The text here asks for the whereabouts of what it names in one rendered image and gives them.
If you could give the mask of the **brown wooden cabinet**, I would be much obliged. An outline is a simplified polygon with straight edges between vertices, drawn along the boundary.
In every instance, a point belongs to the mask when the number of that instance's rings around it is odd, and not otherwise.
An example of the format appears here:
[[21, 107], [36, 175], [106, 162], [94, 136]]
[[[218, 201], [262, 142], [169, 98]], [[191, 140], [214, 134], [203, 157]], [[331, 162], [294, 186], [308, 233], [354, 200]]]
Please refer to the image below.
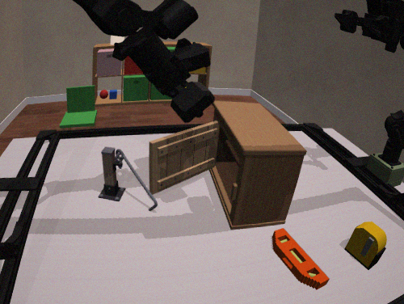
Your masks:
[[149, 142], [149, 191], [209, 170], [231, 230], [285, 224], [307, 150], [260, 103], [212, 105], [213, 122]]

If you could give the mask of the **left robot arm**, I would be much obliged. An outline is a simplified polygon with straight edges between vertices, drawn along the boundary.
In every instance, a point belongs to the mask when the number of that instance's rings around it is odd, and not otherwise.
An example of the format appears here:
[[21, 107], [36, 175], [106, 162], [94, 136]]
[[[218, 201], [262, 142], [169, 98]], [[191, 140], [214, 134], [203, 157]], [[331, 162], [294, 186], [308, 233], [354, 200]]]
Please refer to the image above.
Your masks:
[[[112, 56], [120, 61], [130, 56], [142, 70], [157, 65], [166, 56], [167, 47], [159, 37], [174, 40], [198, 19], [195, 8], [184, 0], [164, 0], [153, 11], [143, 11], [131, 0], [73, 1], [103, 33], [128, 36], [114, 43]], [[177, 56], [175, 64], [184, 80], [191, 77], [189, 72], [211, 65], [208, 49], [186, 38], [178, 40], [172, 53]]]

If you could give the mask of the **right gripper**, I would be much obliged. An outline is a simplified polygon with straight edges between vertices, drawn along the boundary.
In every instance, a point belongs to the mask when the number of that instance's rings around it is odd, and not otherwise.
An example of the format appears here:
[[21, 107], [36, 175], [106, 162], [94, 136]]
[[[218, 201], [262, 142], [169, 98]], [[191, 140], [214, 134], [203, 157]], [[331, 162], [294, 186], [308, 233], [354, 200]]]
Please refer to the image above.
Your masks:
[[362, 18], [358, 17], [356, 12], [348, 10], [343, 10], [342, 14], [335, 13], [335, 18], [339, 21], [342, 31], [354, 33], [356, 26], [361, 26], [363, 36], [390, 44], [395, 44], [398, 40], [400, 22], [396, 18], [383, 15], [365, 15], [365, 18]]

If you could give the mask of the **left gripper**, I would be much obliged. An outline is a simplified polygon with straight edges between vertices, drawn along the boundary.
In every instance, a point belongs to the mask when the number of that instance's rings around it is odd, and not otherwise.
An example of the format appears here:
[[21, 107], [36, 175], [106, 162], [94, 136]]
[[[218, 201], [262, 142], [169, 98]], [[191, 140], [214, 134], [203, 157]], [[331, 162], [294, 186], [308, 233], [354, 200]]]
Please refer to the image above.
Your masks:
[[157, 65], [141, 71], [162, 95], [172, 98], [170, 106], [184, 123], [189, 123], [195, 117], [202, 117], [203, 110], [215, 97], [201, 82], [184, 80], [175, 61], [176, 56], [167, 49], [166, 56]]

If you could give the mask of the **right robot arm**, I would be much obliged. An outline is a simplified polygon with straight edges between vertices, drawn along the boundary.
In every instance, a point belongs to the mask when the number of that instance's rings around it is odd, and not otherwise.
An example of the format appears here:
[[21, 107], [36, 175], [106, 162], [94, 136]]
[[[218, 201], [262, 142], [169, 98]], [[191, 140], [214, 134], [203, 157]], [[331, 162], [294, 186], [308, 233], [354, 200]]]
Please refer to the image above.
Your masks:
[[[366, 2], [368, 13], [365, 13], [365, 15], [375, 17], [383, 15], [399, 19], [400, 30], [398, 40], [395, 44], [386, 43], [385, 50], [395, 53], [399, 40], [401, 47], [404, 49], [404, 1], [366, 0]], [[389, 138], [385, 144], [383, 154], [379, 154], [378, 157], [392, 167], [402, 164], [398, 160], [402, 149], [404, 149], [404, 112], [400, 110], [395, 113], [390, 113], [390, 115], [391, 116], [388, 116], [385, 120], [385, 129]]]

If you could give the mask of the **orange torpedo level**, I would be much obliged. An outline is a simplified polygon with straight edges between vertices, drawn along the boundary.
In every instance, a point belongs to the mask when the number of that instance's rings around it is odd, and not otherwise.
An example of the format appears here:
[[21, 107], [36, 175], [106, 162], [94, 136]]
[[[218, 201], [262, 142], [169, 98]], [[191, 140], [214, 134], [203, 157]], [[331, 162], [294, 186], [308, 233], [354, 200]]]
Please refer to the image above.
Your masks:
[[[301, 283], [320, 289], [330, 279], [286, 231], [275, 230], [272, 236], [273, 250]], [[287, 259], [287, 260], [286, 260]]]

